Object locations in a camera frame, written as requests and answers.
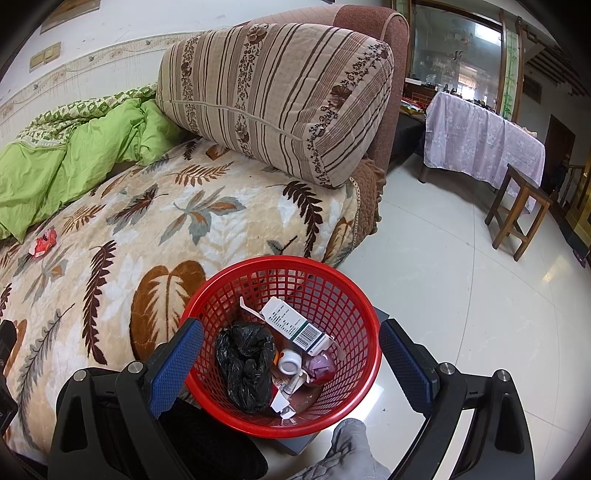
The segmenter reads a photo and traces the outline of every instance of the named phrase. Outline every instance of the light switch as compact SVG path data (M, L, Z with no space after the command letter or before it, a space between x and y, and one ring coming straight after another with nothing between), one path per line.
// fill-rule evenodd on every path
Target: light switch
M39 65L43 65L44 61L44 52L39 52L31 57L29 61L29 71L37 68Z
M51 62L58 58L61 54L61 42L53 44L51 47L47 47L45 50L35 53L31 60L29 60L29 72L33 71L40 65Z
M49 63L60 56L61 53L61 42L53 44L51 47L47 47L44 52L44 62Z

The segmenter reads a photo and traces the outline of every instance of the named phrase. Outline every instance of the basket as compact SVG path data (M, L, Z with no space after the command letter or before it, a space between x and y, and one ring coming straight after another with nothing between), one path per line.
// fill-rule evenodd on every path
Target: basket
M242 315L240 296L256 311L272 296L281 298L345 349L345 362L337 363L336 376L305 412L288 420L251 415L228 399L215 361L215 342L219 331ZM382 355L374 308L345 275L313 260L282 255L232 265L195 293L181 321L188 317L201 321L205 338L186 379L187 387L210 415L249 435L277 439L319 432L346 417L367 395L378 374Z

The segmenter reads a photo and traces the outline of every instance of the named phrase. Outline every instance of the brown sofa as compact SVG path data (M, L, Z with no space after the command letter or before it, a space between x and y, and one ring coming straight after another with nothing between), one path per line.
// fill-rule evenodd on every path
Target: brown sofa
M404 73L408 46L408 23L395 10L386 7L367 7L364 5L318 5L301 8L266 17L256 18L254 23L315 23L348 28L384 40L392 48L395 72L388 106L382 117L374 140L367 155L382 170L388 168L392 142L398 122L400 98L404 86Z

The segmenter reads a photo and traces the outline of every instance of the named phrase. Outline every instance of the wooden chair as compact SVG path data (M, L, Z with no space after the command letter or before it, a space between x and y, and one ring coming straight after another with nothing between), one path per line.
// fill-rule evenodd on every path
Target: wooden chair
M501 206L501 200L503 199L503 195L505 194L511 179L515 180L517 185L519 185L520 190L515 202L513 203L513 207L511 207L511 210L508 210ZM530 227L530 231L528 231L527 234L524 234L521 230L521 227L519 226L519 223L517 222L517 219L519 218L519 215L521 214L523 208L525 207L525 203L530 196L535 198L536 201L540 203L540 211L535 217L534 223ZM540 224L544 219L544 215L550 208L551 203L552 200L550 200L550 198L548 198L548 196L535 184L534 180L521 173L512 165L507 165L507 173L505 174L501 188L499 188L491 210L488 212L488 215L484 220L487 225L490 225L492 217L494 216L496 221L499 222L500 231L492 243L492 248L496 250L499 248L499 245L506 236L515 235L521 240L521 245L517 249L517 252L515 252L515 255L513 255L513 259L517 262L521 258L521 255L523 255L523 252L525 252L525 249L530 244L531 239L534 237L535 233L540 227ZM507 215L504 223L501 221L499 212L503 212Z

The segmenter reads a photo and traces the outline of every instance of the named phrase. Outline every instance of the green comforter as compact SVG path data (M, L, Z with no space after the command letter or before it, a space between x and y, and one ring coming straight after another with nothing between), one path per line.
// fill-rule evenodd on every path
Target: green comforter
M155 85L83 100L38 116L0 152L0 240L100 184L115 163L149 165L184 131L155 104Z

